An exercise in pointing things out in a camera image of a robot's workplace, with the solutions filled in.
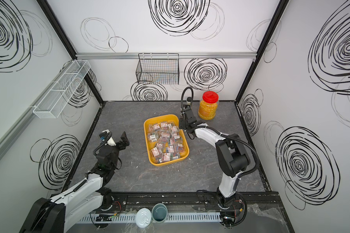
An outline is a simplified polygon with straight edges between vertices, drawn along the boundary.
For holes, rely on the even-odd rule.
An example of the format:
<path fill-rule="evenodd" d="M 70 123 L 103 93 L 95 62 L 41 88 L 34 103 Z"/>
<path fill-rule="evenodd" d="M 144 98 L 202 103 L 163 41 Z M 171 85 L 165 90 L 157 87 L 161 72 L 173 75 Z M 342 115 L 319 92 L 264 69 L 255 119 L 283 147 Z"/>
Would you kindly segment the yellow plastic tray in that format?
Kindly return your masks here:
<path fill-rule="evenodd" d="M 160 123 L 168 122 L 168 130 L 160 128 Z M 156 167 L 170 165 L 185 160 L 190 149 L 183 130 L 179 128 L 179 119 L 174 114 L 168 114 L 147 119 L 144 124 L 145 143 L 149 161 Z M 172 153 L 172 160 L 162 163 L 163 153 Z"/>

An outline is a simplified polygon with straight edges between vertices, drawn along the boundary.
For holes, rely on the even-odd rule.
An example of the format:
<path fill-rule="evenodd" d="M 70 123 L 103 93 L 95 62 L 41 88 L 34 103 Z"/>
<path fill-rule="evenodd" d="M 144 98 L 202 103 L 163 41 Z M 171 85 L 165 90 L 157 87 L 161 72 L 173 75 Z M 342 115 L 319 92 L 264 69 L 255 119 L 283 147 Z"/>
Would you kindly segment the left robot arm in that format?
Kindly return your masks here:
<path fill-rule="evenodd" d="M 126 133 L 120 141 L 112 139 L 112 132 L 99 134 L 101 143 L 93 150 L 97 162 L 83 180 L 50 199 L 37 200 L 29 211 L 21 233 L 65 233 L 80 219 L 100 207 L 113 205 L 110 182 L 118 164 L 119 153 L 130 145 Z"/>

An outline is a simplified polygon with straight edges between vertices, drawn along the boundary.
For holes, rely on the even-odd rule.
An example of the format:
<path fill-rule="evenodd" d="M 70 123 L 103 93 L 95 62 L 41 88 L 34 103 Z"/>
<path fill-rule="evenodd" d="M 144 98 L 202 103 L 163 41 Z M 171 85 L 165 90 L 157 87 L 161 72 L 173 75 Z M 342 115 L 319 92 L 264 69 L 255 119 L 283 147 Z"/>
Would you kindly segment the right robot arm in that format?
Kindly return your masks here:
<path fill-rule="evenodd" d="M 243 176 L 253 173 L 260 165 L 256 150 L 237 134 L 227 135 L 207 123 L 196 120 L 190 106 L 181 106 L 179 127 L 190 136 L 206 141 L 216 149 L 223 172 L 216 192 L 218 205 L 224 209 L 237 200 L 237 186 Z"/>

